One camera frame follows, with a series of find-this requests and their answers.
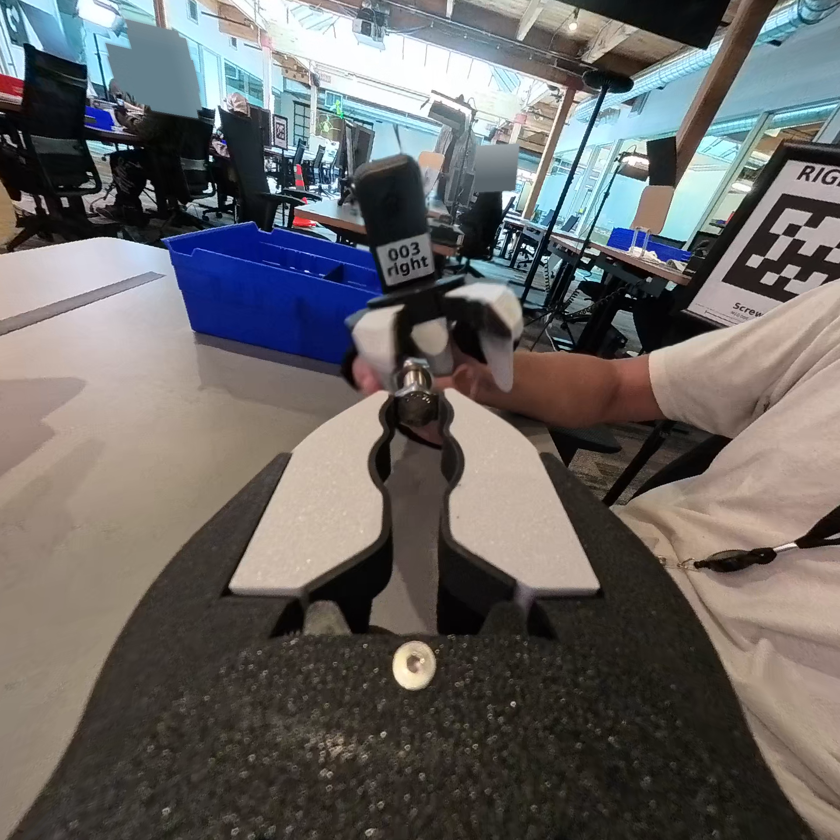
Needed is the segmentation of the person's right forearm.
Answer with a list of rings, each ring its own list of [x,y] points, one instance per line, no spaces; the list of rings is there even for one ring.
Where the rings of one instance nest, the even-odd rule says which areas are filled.
[[[648,357],[517,353],[509,409],[557,427],[657,421]]]

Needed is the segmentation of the computer monitor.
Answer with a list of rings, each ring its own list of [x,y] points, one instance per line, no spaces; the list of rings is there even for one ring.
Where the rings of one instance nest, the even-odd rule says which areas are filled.
[[[355,170],[371,159],[375,132],[365,123],[345,120],[335,165],[339,178],[352,177]]]

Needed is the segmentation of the silver hex bolt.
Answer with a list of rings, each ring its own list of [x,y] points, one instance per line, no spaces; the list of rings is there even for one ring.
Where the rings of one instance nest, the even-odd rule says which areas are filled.
[[[420,358],[409,357],[394,373],[394,392],[409,371],[423,371],[425,376],[432,381],[434,388],[434,377],[428,363]],[[400,424],[408,427],[425,427],[438,420],[438,394],[435,389],[434,395],[430,398],[423,399],[416,396],[403,400],[394,396],[394,399]]]

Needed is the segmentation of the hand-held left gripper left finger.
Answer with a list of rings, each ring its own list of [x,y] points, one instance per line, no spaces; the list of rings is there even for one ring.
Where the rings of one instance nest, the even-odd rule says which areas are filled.
[[[365,397],[290,453],[228,583],[231,595],[332,602],[353,634],[371,631],[376,597],[393,572],[395,406]]]

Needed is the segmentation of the white t-shirt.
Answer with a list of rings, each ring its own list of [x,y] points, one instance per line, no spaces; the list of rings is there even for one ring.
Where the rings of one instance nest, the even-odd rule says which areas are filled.
[[[667,418],[730,441],[701,475],[614,512],[699,617],[784,794],[815,835],[838,838],[838,546],[732,574],[693,566],[792,542],[838,507],[838,282],[648,367]]]

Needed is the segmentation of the wooden support post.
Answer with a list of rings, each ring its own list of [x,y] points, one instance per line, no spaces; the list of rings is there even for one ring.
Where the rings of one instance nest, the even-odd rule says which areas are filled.
[[[675,136],[679,184],[718,114],[775,1],[741,1]]]

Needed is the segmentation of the person's right hand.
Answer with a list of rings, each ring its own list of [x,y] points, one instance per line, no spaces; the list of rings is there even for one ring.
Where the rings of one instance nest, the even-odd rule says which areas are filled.
[[[516,389],[504,392],[495,383],[487,364],[467,354],[456,352],[451,374],[436,375],[434,389],[438,392],[455,390],[473,402],[489,409],[524,414],[528,408],[524,397]]]

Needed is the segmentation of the silver ventilation duct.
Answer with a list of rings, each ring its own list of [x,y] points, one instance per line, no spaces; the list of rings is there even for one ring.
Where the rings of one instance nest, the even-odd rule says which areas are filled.
[[[767,17],[755,44],[777,46],[800,29],[820,24],[838,8],[838,1],[782,2]]]

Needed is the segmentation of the black framed marker sign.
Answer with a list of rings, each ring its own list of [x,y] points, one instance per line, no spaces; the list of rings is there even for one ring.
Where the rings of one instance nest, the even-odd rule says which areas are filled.
[[[839,147],[784,142],[715,241],[684,313],[750,322],[839,277]]]

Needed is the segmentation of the black ceiling screen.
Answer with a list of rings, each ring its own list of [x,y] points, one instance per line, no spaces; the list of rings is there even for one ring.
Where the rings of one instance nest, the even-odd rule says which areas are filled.
[[[728,9],[729,1],[569,1],[588,13],[674,40],[683,46],[707,48]]]

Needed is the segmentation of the black speaker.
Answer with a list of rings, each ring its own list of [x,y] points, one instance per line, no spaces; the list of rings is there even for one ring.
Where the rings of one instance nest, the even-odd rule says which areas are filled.
[[[676,136],[646,142],[647,183],[674,188],[677,184]]]

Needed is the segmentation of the black pole stand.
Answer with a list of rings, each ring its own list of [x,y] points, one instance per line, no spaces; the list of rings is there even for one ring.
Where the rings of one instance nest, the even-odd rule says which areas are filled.
[[[524,308],[527,305],[529,293],[540,268],[542,258],[548,252],[550,238],[557,224],[557,220],[560,215],[560,211],[565,203],[565,199],[574,182],[574,176],[580,166],[581,157],[589,142],[590,136],[595,126],[595,122],[600,114],[600,110],[602,109],[604,99],[606,98],[606,95],[610,92],[627,93],[630,90],[632,90],[634,86],[634,82],[630,77],[622,73],[600,69],[589,69],[588,71],[586,71],[583,75],[583,82],[587,87],[596,90],[597,96],[595,98],[595,105],[593,110],[591,111],[589,121],[581,137],[579,147],[572,160],[570,170],[567,174],[566,181],[563,184],[563,189],[560,193],[558,202],[556,203],[556,206],[551,216],[549,217],[549,222],[541,235],[541,238],[538,242],[538,247],[535,251],[535,255],[533,257],[532,263],[528,270],[528,274],[524,281],[524,288],[520,298],[520,303]]]

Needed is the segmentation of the blue plastic bin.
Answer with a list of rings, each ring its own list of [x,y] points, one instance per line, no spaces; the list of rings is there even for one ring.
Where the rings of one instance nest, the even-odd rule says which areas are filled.
[[[192,329],[337,364],[350,345],[345,320],[380,296],[371,254],[254,223],[164,240]]]
[[[615,227],[606,241],[606,246],[622,251],[644,248],[646,253],[656,255],[657,259],[664,263],[670,260],[687,263],[691,258],[690,251],[675,246],[670,240],[627,227]]]

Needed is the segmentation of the black badge reel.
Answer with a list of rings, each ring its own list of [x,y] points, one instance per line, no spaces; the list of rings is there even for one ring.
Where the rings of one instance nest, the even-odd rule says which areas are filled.
[[[741,572],[753,566],[774,562],[780,555],[799,550],[831,548],[839,545],[839,507],[830,510],[801,537],[775,547],[727,549],[702,560],[680,561],[684,571],[711,571],[718,574]]]

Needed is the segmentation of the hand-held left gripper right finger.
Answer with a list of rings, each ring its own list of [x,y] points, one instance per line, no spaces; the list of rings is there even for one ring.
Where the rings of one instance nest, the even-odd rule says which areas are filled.
[[[456,390],[441,397],[447,486],[437,545],[437,629],[477,634],[497,606],[525,624],[538,602],[602,593],[544,459],[503,416]]]

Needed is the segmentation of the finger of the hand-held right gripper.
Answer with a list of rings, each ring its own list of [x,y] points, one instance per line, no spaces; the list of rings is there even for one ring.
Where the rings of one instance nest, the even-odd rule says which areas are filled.
[[[361,310],[353,322],[351,338],[358,355],[381,385],[394,385],[399,350],[396,328],[402,310]]]
[[[446,318],[436,318],[414,325],[411,339],[416,347],[415,356],[428,363],[432,375],[453,373],[454,354]]]

